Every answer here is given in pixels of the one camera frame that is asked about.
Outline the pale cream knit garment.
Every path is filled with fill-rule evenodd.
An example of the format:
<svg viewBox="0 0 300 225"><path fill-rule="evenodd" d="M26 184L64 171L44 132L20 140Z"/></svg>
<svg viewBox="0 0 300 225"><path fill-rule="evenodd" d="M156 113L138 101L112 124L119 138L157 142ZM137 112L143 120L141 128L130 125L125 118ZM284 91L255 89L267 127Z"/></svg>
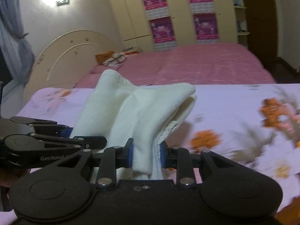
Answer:
<svg viewBox="0 0 300 225"><path fill-rule="evenodd" d="M189 83L143 88L114 70L101 74L70 137L103 136L107 147L133 139L132 167L117 179L162 180L160 144L185 121L196 102Z"/></svg>

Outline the cream arched headboard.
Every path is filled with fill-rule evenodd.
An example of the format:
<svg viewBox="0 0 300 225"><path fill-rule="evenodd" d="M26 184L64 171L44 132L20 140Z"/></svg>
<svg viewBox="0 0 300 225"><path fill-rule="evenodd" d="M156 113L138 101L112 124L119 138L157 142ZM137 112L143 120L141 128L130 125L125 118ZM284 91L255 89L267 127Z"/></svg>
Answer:
<svg viewBox="0 0 300 225"><path fill-rule="evenodd" d="M121 50L122 46L104 34L87 29L59 36L37 57L24 90L24 102L43 88L73 88L97 64L96 54Z"/></svg>

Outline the grey blue curtain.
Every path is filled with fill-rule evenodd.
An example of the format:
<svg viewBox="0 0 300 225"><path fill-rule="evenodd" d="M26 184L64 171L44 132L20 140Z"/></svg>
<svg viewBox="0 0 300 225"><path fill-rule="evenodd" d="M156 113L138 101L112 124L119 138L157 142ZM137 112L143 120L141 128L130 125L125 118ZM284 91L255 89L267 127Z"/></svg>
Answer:
<svg viewBox="0 0 300 225"><path fill-rule="evenodd" d="M23 85L28 82L35 62L27 35L20 0L1 0L1 52L11 75Z"/></svg>

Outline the lilac floral bed sheet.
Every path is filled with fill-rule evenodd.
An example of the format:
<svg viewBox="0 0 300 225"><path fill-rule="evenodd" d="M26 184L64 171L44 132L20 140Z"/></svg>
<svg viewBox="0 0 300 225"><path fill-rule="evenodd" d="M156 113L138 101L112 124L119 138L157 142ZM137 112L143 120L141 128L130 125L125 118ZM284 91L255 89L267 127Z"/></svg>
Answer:
<svg viewBox="0 0 300 225"><path fill-rule="evenodd" d="M299 85L194 86L195 105L167 144L209 149L269 176L283 191L280 208L290 205L299 197ZM19 115L74 127L94 89L44 88Z"/></svg>

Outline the pink checked bedspread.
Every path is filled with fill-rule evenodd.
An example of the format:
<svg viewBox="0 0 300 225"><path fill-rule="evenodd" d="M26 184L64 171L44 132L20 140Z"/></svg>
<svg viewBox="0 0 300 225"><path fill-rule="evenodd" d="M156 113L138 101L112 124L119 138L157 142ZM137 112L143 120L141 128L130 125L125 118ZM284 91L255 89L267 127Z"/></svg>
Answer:
<svg viewBox="0 0 300 225"><path fill-rule="evenodd" d="M275 82L254 54L235 43L181 46L170 51L134 54L113 70L137 86Z"/></svg>

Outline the lower left purple poster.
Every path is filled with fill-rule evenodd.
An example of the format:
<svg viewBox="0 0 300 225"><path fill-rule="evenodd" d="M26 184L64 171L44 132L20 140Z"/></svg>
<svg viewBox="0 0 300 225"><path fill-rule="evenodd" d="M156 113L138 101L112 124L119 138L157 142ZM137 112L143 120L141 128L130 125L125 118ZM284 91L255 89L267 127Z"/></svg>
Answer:
<svg viewBox="0 0 300 225"><path fill-rule="evenodd" d="M170 17L152 19L149 21L149 25L155 44L174 42L176 40Z"/></svg>

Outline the cream built-in wardrobe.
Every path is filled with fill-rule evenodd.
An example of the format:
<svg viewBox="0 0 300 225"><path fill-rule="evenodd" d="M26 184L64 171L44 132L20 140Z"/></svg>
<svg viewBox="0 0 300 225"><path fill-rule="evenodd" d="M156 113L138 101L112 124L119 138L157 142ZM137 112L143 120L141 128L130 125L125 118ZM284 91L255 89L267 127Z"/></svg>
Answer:
<svg viewBox="0 0 300 225"><path fill-rule="evenodd" d="M189 0L166 0L167 7L147 11L143 0L109 0L121 38L126 47L138 46L144 52L166 51L176 46L207 43L237 43L238 32L233 0L213 0L191 4ZM196 38L193 15L214 13L218 23L218 40ZM170 17L174 42L155 44L149 21Z"/></svg>

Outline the lower right purple poster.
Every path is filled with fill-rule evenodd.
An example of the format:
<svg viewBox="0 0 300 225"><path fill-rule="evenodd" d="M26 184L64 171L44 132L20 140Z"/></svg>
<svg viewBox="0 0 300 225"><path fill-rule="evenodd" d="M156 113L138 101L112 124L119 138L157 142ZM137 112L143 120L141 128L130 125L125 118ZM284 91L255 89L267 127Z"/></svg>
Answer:
<svg viewBox="0 0 300 225"><path fill-rule="evenodd" d="M218 40L218 23L214 13L199 13L193 15L196 38L200 40Z"/></svg>

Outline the dark brown wooden door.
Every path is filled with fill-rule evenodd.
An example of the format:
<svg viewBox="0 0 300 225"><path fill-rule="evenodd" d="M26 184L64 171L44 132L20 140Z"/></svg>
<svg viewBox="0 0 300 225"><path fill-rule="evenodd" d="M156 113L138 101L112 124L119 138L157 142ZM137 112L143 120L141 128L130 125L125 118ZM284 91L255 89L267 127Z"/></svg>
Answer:
<svg viewBox="0 0 300 225"><path fill-rule="evenodd" d="M246 8L248 50L272 72L278 53L278 20L275 0L244 0Z"/></svg>

